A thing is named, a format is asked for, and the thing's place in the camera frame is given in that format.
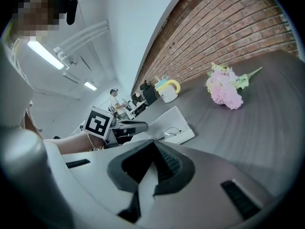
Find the mug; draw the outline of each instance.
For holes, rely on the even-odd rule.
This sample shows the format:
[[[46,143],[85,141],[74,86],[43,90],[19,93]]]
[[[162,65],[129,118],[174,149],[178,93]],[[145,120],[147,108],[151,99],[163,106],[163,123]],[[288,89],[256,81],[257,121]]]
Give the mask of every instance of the mug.
[[[164,102],[169,103],[173,100],[175,100],[178,97],[178,93],[180,92],[180,85],[177,81],[175,80],[169,80],[159,86],[157,88],[157,91],[161,98],[164,100]]]

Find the hand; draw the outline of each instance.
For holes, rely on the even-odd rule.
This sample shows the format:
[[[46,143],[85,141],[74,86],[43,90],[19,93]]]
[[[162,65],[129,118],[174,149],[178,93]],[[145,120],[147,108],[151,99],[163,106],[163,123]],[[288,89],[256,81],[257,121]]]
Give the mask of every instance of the hand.
[[[104,142],[103,139],[101,139],[97,136],[91,135],[91,134],[89,134],[89,136],[90,136],[90,139],[91,139],[94,146],[103,147],[105,145],[105,142]]]

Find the white paper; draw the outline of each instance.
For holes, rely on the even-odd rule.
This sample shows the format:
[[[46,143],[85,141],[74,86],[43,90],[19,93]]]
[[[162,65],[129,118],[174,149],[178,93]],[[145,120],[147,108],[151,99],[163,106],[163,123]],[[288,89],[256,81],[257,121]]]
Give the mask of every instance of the white paper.
[[[163,141],[181,144],[194,136],[194,132],[175,106],[151,123],[146,132],[135,135],[130,142],[165,137]]]

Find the pink flower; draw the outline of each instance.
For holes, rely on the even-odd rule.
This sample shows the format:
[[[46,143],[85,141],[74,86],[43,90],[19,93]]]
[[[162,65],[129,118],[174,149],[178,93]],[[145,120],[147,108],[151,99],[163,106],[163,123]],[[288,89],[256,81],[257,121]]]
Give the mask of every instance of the pink flower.
[[[244,102],[237,89],[231,84],[223,85],[222,87],[225,89],[224,104],[230,109],[238,109]]]
[[[217,69],[211,74],[206,84],[215,103],[225,104],[230,109],[238,109],[243,104],[242,97],[231,84],[231,79],[235,76],[233,72],[222,72]]]

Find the table surface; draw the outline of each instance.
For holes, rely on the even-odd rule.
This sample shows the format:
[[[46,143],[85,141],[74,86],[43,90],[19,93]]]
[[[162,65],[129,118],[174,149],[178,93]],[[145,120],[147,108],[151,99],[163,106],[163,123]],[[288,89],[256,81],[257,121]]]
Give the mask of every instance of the table surface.
[[[177,106],[195,133],[184,146],[225,158],[277,196],[291,186],[305,153],[305,63],[275,51],[230,66],[237,75],[263,67],[239,92],[240,109],[215,104],[204,75],[183,83],[173,102],[157,99],[136,120],[150,124]]]
[[[144,103],[146,103],[146,100],[142,101],[139,105],[137,105],[134,109],[132,109],[131,111],[129,111],[129,113],[133,113],[134,111],[136,111],[138,108],[140,108]]]

